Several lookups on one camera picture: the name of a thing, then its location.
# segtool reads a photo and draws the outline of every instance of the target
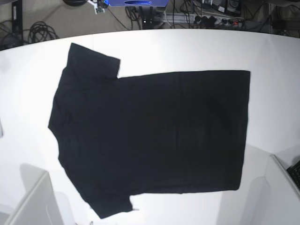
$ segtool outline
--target white table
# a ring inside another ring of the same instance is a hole
[[[225,30],[143,30],[65,38],[0,52],[4,131],[0,139],[0,193],[5,193],[0,204],[13,207],[23,194],[18,191],[22,182],[12,178],[20,176],[20,164],[28,163],[49,171],[54,190],[68,197],[77,223],[99,221],[62,170],[56,139],[47,128],[72,42],[121,59],[119,77],[172,71],[251,71],[240,189],[133,196],[131,201],[139,211],[104,221],[120,225],[239,224],[250,184],[264,175],[269,153],[281,155],[286,167],[300,155],[299,39]]]

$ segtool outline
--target black t-shirt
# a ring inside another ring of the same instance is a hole
[[[105,218],[130,195],[237,190],[250,72],[117,78],[120,60],[72,44],[49,128],[68,177]]]

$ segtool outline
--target gray floor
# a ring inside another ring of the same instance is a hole
[[[248,7],[254,12],[260,4],[261,0],[254,0]],[[110,9],[130,28],[130,20],[124,7]],[[167,9],[171,12],[172,5],[168,4]],[[283,17],[295,17],[299,16],[299,13],[300,10],[297,11],[296,8],[285,7],[282,10]],[[7,19],[11,19],[11,5],[0,5],[0,22]],[[60,38],[125,30],[108,11],[96,15],[90,4],[70,7],[62,0],[23,0],[23,28],[29,29],[37,21],[44,21],[52,26]]]

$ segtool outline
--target white tabletop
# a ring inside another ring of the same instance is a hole
[[[140,211],[121,213],[107,221],[238,224],[240,216],[235,210],[242,210],[251,180],[264,174],[268,154],[260,150],[277,153],[300,145],[300,40],[296,38],[226,30],[143,30],[71,37],[1,51],[0,120],[4,136],[0,139],[0,182],[13,176],[14,172],[3,175],[3,169],[12,165],[28,163],[47,169],[54,190],[66,194],[71,202],[77,223],[98,218],[64,174],[57,160],[56,139],[47,128],[72,42],[121,59],[119,77],[172,71],[251,71],[240,190],[228,196],[225,194],[231,192],[134,196],[134,208]],[[254,165],[254,171],[247,169]],[[0,185],[0,193],[19,185],[18,181],[10,188]],[[0,204],[15,203],[18,195],[8,194]],[[236,209],[230,211],[232,218],[224,216],[224,199],[239,195]]]

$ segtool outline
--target black keyboard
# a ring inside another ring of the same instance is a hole
[[[300,190],[300,161],[286,170]]]

